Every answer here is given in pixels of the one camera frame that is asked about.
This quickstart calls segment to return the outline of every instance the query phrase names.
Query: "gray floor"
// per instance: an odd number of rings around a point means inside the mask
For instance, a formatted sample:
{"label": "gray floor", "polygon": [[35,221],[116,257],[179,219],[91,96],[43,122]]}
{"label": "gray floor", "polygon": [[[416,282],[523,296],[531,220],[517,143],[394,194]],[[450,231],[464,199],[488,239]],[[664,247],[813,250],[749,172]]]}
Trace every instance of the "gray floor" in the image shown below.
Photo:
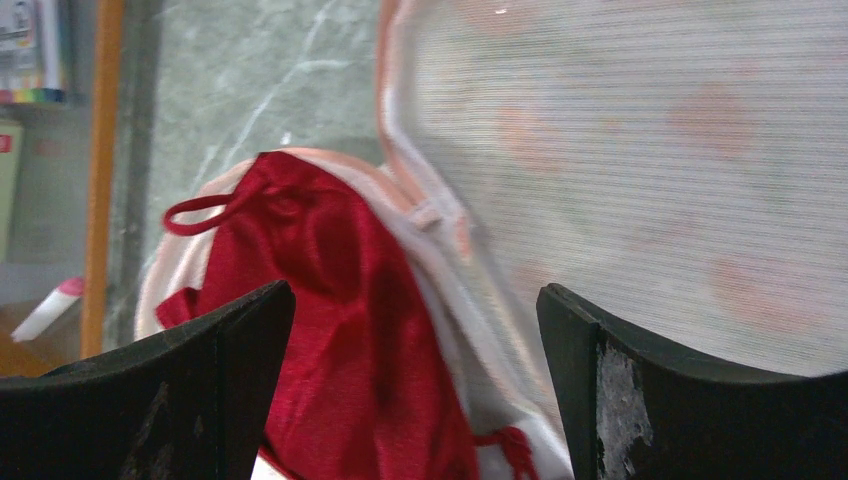
{"label": "gray floor", "polygon": [[204,182],[282,145],[381,161],[377,0],[126,3],[107,348],[130,340],[162,213]]}

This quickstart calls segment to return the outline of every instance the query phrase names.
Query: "white fabric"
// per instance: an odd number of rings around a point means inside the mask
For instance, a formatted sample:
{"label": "white fabric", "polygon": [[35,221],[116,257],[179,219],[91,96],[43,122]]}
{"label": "white fabric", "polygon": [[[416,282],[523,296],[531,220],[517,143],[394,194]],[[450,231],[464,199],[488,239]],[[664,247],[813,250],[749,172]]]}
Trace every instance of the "white fabric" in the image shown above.
{"label": "white fabric", "polygon": [[385,3],[392,168],[478,304],[497,259],[500,324],[530,335],[557,282],[725,359],[848,368],[848,3]]}
{"label": "white fabric", "polygon": [[[508,356],[509,350],[502,348],[482,309],[473,303],[460,278],[452,271],[449,258],[442,254],[434,238],[422,231],[429,227],[433,218],[428,216],[426,205],[412,208],[411,204],[403,204],[403,195],[394,190],[388,176],[363,164],[351,166],[349,157],[339,160],[337,155],[306,149],[292,149],[291,153],[324,168],[359,192],[407,252],[434,323],[442,355],[475,433],[488,434],[514,425],[530,440],[541,478],[569,478],[570,461],[560,424],[553,423],[548,412],[540,410],[526,391],[528,382],[539,380],[523,377],[527,370],[515,368],[514,363],[524,359]],[[250,161],[239,164],[204,186],[199,195],[231,192],[250,164]],[[181,218],[181,221],[200,221],[219,211],[196,212],[199,216]],[[141,291],[136,312],[136,338],[161,329],[154,309],[165,298],[184,286],[200,287],[213,236],[214,231],[188,238],[165,234]],[[552,393],[550,395],[545,404],[553,404],[555,408],[555,399]],[[512,478],[512,469],[500,448],[479,448],[478,460],[481,478]]]}

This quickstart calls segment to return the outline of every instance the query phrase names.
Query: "wooden strip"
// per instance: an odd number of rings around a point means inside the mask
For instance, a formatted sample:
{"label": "wooden strip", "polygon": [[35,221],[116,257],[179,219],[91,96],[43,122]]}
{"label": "wooden strip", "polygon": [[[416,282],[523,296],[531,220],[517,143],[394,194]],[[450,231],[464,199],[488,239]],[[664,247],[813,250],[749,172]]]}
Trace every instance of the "wooden strip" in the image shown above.
{"label": "wooden strip", "polygon": [[123,0],[99,0],[92,89],[91,160],[88,181],[88,234],[85,292],[80,325],[80,356],[103,349],[109,258],[109,207],[112,197],[112,154],[118,114],[121,71]]}

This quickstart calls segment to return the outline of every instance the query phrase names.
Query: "red cord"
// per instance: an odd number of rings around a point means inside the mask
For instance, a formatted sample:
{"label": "red cord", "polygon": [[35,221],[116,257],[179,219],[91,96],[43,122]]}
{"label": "red cord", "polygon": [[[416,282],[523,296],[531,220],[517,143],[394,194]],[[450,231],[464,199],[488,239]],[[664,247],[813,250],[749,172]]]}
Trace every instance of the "red cord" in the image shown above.
{"label": "red cord", "polygon": [[474,444],[478,447],[500,445],[504,457],[512,466],[512,478],[514,480],[539,480],[536,466],[533,465],[533,450],[524,432],[515,427],[505,427],[491,435],[474,437]]}

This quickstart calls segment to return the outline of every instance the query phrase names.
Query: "marble floor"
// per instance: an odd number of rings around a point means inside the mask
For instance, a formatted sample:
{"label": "marble floor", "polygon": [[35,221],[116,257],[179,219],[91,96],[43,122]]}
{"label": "marble floor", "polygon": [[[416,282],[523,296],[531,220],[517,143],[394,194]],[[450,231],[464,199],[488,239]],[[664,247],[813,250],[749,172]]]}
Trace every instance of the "marble floor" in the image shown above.
{"label": "marble floor", "polygon": [[381,161],[376,0],[126,2],[106,347],[132,335],[161,215],[257,152]]}

